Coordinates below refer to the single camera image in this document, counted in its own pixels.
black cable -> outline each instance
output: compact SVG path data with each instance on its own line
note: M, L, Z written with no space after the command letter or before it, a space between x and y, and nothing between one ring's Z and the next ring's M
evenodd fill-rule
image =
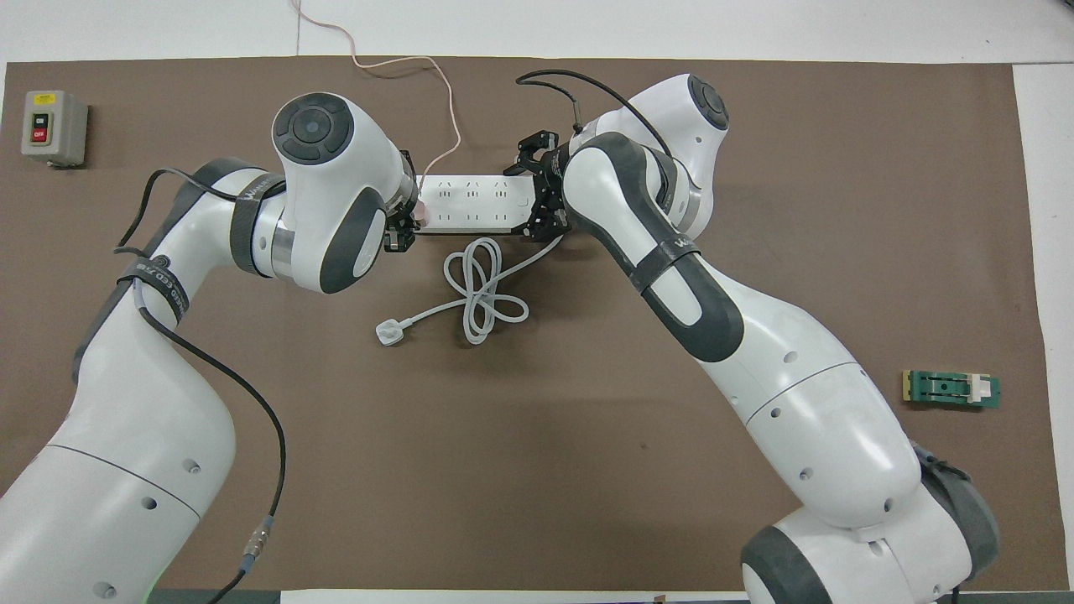
M519 84L520 86L543 86L546 88L551 88L570 99L570 105L575 110L575 124L574 126L571 126L571 128L575 130L575 134L582 133L582 112L581 109L579 107L578 99L576 99L575 96L571 95L570 91L568 91L566 88L556 86L555 84L552 84L550 82L545 82L541 80L527 80L525 82L520 82L519 80L516 80L514 83Z
M153 186L157 183L157 178L159 178L163 174L175 174L176 176L182 176L184 179L186 179L191 185L198 187L203 192L213 193L216 197L227 201L235 201L235 196L226 193L221 190L217 190L206 185L205 183L200 183L193 176L187 174L182 170L176 170L175 168L161 168L160 170L157 170L156 172L150 174L149 179L145 182L145 189L142 191L142 203L139 205L137 215L134 216L134 221L131 222L130 228L127 229L126 233L124 233L122 239L119 240L119 243L116 244L116 247L122 247L127 245L127 242L131 239L131 235L133 235L134 231L137 230L139 225L142 224L142 217L145 216L145 210L146 207L149 206L149 195L153 192Z
M246 571L238 571L238 574L235 575L235 578L231 579L231 583L224 586L223 589L216 592L216 595L213 596L213 600L208 601L208 604L216 604L217 602L219 602L221 598L227 595L229 591L231 591L232 589L235 588L236 585L238 585L238 581L243 580L244 576L246 576Z
M607 84L594 77L590 77L589 75L585 75L583 73L578 73L577 71L570 71L567 69L539 69L537 71L531 71L529 73L520 75L518 78L514 80L514 83L523 85L524 80L529 80L532 77L537 77L539 75L566 75L567 77L574 77L576 80L581 80L582 82L585 82L587 84L592 84L593 86L600 88L605 92L608 92L609 95L612 96L612 98L622 103L623 106L625 106L630 113L633 113L634 117L638 118L638 121L640 121L641 125L644 126L647 130L649 130L649 133L652 134L654 139L656 139L656 142L661 145L661 149L664 152L665 155L667 155L668 157L674 157L671 155L671 149L668 148L667 143L664 142L664 139L661 136L659 132L657 132L656 128L654 128L653 125L650 124L648 119L645 119L645 116L641 115L641 112L635 109L635 106L632 105L629 101L623 98L623 96L616 92L615 90L612 90Z
M236 384L242 386L243 389L253 397L258 404L261 405L261 408L264 409L265 414L268 415L268 419L272 420L273 428L276 429L276 438L279 441L279 477L276 479L276 493L273 495L272 505L268 507L268 516L275 516L276 508L279 506L280 494L284 492L284 477L287 474L287 441L284 437L284 426L280 425L279 418L276 417L276 412L273 411L272 405L270 405L268 401L266 401L264 397L262 397L261 393L250 385L249 382L243 378L242 375L238 375L233 369L216 360L208 353L205 353L201 348L184 340L183 336L164 327L163 323L157 320L157 317L154 317L153 314L149 313L148 308L140 306L137 312L142 315L142 318L144 318L145 321L154 329L160 332L161 335L178 344L191 355L213 365L220 373L234 379Z

velcro strap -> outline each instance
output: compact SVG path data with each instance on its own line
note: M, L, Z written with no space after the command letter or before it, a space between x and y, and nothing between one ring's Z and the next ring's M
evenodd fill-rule
M668 267L674 264L676 260L694 251L699 251L699 249L686 235L664 240L638 262L634 272L630 273L630 283L634 284L638 293L641 293L649 289L664 274L664 271L668 270Z
M163 256L158 256L153 260L144 257L136 258L116 279L116 283L135 277L142 279L142 283L156 289L164 297L164 300L168 300L168 305L175 313L175 321L178 322L183 320L183 315L187 314L190 308L190 299L187 298L187 292L179 285L179 279L175 277L175 274L164 268L166 263L168 259Z
M284 177L279 174L258 176L235 196L235 211L231 215L231 258L240 269L265 278L268 275L259 271L253 262L253 225L265 193L281 182Z

screw hole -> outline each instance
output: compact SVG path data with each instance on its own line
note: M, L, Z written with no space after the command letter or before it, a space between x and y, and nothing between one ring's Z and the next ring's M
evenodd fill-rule
M93 595L101 600L112 600L116 596L116 588L105 581L93 584Z

cable clip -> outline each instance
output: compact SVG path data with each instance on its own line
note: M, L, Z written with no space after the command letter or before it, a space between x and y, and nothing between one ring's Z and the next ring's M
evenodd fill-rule
M171 264L171 260L168 256L157 256L151 260L140 256L127 267L116 283L137 278L156 289L168 301L172 313L175 314L175 321L178 322L183 320L183 315L190 310L190 298L187 297L187 292L183 289L175 273L168 270L169 264Z

power strip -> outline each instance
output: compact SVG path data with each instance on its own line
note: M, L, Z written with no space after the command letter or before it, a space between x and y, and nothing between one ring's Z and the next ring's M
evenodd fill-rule
M533 176L430 174L418 234L504 234L529 219Z

